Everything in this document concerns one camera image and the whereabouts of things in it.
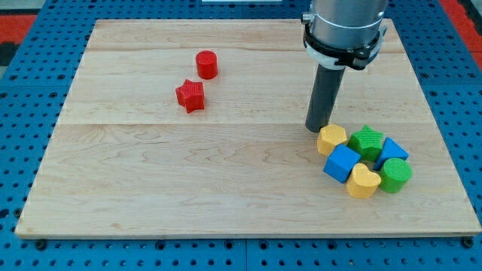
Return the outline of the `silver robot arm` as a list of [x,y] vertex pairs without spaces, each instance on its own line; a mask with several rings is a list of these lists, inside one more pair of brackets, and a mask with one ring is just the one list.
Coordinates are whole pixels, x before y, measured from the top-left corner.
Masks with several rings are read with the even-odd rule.
[[387,0],[313,0],[311,34],[339,49],[358,49],[378,35]]

